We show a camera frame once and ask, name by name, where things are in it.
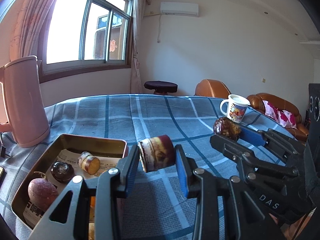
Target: window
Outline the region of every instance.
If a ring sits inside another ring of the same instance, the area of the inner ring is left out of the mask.
[[[39,38],[40,81],[128,67],[131,11],[132,0],[56,0]]]

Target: white mug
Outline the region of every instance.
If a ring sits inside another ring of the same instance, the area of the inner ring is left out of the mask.
[[[227,112],[222,111],[222,106],[224,103],[228,103]],[[238,95],[229,95],[228,99],[225,99],[221,102],[220,111],[221,113],[226,115],[230,120],[236,123],[240,123],[249,105],[250,102],[248,99]]]

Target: white wall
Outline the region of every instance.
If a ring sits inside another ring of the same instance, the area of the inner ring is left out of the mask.
[[[314,59],[315,73],[313,77],[314,83],[320,83],[320,59]]]
[[[96,71],[40,84],[44,106],[70,98],[130,93],[130,68]]]
[[[160,43],[159,16],[144,17],[142,84],[175,82],[177,95],[194,95],[202,79],[217,79],[244,97],[267,92],[285,98],[304,114],[314,61],[294,34],[263,13],[225,0],[152,0],[146,13],[159,12],[161,1],[198,3],[200,17],[162,15]]]
[[[10,61],[11,30],[16,25],[23,1],[16,0],[0,22],[0,66]],[[130,93],[130,72],[131,69],[105,70],[42,83],[40,88],[44,105],[49,106],[69,98],[83,96]],[[3,100],[0,100],[0,122],[7,122]]]

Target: pink curtain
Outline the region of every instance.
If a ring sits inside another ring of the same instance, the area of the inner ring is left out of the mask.
[[[24,0],[12,31],[10,60],[30,56],[37,44],[45,17],[54,0]]]
[[[140,63],[138,60],[138,42],[144,10],[146,4],[150,3],[151,0],[133,0],[133,57],[131,63],[131,94],[142,94],[139,70]]]

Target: pink pillow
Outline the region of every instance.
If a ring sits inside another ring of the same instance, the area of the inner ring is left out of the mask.
[[[282,111],[278,111],[278,123],[282,127],[290,127],[289,120],[287,116]]]
[[[278,122],[278,110],[270,102],[263,100],[264,107],[266,109],[266,116],[271,117]]]
[[[287,117],[288,122],[289,122],[289,126],[286,126],[286,127],[296,129],[297,128],[297,122],[296,122],[296,118],[294,117],[293,113],[290,113],[290,112],[288,112],[286,110],[282,110],[282,112],[285,114],[285,116]]]
[[[273,104],[265,100],[263,100],[263,104],[266,109],[266,116],[271,117],[282,127],[297,128],[296,119],[292,113],[286,110],[279,111]]]

